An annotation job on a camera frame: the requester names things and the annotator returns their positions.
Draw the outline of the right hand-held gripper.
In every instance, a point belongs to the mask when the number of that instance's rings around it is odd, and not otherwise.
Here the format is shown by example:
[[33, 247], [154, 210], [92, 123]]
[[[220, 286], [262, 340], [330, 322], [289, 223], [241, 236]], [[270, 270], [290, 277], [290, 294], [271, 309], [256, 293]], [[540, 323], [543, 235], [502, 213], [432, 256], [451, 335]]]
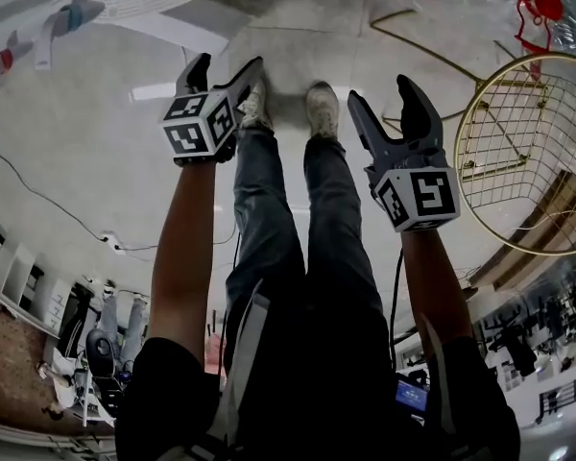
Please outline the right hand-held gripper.
[[[443, 122], [416, 83], [402, 74], [396, 83], [403, 101], [400, 128], [403, 138], [410, 141], [403, 146], [405, 158], [391, 161], [390, 137], [355, 90], [348, 94], [348, 111], [363, 147], [372, 156], [372, 164], [365, 169], [372, 197], [394, 230], [434, 230], [461, 213], [456, 174], [443, 147]], [[413, 152], [408, 150], [412, 146], [417, 148]]]

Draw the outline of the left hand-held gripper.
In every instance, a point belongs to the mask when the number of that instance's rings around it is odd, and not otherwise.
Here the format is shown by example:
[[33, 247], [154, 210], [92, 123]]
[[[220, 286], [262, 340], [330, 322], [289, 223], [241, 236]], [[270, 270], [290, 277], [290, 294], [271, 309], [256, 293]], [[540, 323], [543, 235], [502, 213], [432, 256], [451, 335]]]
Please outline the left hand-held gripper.
[[264, 60], [249, 60], [226, 84], [208, 90], [211, 56], [201, 53], [176, 81], [176, 96], [160, 120], [177, 166], [230, 161], [236, 151], [239, 106], [263, 72]]

